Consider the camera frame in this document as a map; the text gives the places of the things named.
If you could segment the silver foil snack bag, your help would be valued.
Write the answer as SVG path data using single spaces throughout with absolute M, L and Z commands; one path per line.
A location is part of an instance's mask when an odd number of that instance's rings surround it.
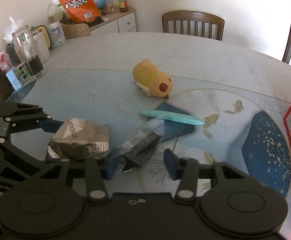
M 80 160 L 109 150 L 110 125 L 72 118 L 48 143 L 46 159 Z

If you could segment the black clear snack packet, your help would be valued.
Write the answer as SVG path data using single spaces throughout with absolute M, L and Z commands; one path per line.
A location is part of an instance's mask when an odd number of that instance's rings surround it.
M 146 165 L 157 151 L 164 135 L 163 119 L 155 118 L 147 121 L 118 146 L 119 164 L 116 172 L 130 172 Z

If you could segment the rubiks cube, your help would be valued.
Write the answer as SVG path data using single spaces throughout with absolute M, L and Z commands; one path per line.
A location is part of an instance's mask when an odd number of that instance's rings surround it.
M 5 75 L 14 90 L 20 89 L 31 79 L 31 75 L 28 72 L 28 69 L 23 64 L 12 67 L 6 72 Z

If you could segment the clear glass jar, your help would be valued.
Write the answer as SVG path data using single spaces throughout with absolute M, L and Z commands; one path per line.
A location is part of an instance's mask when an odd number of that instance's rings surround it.
M 46 72 L 39 57 L 33 34 L 27 24 L 12 33 L 13 44 L 20 62 L 28 69 L 30 76 L 36 80 Z

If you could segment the white kettle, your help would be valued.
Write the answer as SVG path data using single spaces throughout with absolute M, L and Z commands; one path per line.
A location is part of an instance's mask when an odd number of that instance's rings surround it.
M 33 38 L 37 47 L 37 51 L 42 63 L 45 63 L 50 58 L 49 43 L 46 40 L 46 34 L 42 29 L 32 31 Z

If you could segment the light blue printed mug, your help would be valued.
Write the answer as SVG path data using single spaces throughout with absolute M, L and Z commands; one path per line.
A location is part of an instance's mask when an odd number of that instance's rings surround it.
M 46 26 L 50 39 L 50 49 L 58 48 L 66 42 L 65 34 L 59 21 Z

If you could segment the beige chair back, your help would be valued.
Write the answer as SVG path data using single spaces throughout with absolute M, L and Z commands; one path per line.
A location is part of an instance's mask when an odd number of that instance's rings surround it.
M 61 26 L 67 40 L 91 35 L 90 28 L 85 23 L 71 25 L 61 24 Z

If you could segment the teal silicone stick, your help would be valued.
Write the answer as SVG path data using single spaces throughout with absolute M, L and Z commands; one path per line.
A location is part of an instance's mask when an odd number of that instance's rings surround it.
M 174 122 L 179 122 L 179 123 L 189 124 L 189 125 L 199 126 L 199 125 L 205 124 L 205 121 L 199 118 L 196 118 L 194 116 L 174 113 L 174 112 L 169 112 L 169 111 L 157 111 L 157 110 L 152 110 L 152 109 L 145 109 L 145 110 L 140 110 L 139 114 L 146 117 L 161 118 L 164 120 L 169 120 L 169 121 L 174 121 Z

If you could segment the orange snack bag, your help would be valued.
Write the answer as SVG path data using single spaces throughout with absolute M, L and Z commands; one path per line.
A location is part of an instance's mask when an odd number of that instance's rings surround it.
M 58 0 L 75 24 L 85 23 L 89 27 L 103 22 L 93 0 Z

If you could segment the orange capybara plush toy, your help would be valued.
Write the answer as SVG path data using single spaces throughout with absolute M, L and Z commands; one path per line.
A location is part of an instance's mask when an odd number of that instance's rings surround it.
M 160 71 L 158 66 L 145 59 L 135 65 L 132 77 L 139 89 L 147 96 L 169 98 L 173 88 L 173 81 L 169 74 Z

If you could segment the blue globe toy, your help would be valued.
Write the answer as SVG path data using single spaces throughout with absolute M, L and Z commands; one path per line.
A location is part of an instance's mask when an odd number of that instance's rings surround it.
M 98 9 L 102 9 L 107 5 L 107 0 L 93 0 Z

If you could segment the white drawer cabinet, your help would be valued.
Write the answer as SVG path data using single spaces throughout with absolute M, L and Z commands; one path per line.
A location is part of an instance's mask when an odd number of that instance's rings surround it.
M 103 20 L 101 24 L 90 27 L 91 35 L 137 32 L 133 7 L 128 7 L 127 12 L 121 12 L 119 7 L 114 7 L 114 12 L 104 15 Z

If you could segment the red lid jar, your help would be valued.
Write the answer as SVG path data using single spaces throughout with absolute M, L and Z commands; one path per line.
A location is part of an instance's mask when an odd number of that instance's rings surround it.
M 129 7 L 128 7 L 127 0 L 118 0 L 118 1 L 119 1 L 120 12 L 128 12 Z

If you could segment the brown wooden chair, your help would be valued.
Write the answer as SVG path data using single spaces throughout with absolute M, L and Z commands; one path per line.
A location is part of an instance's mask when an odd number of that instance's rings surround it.
M 214 14 L 201 11 L 175 10 L 162 15 L 164 33 L 191 35 L 221 41 L 225 21 Z

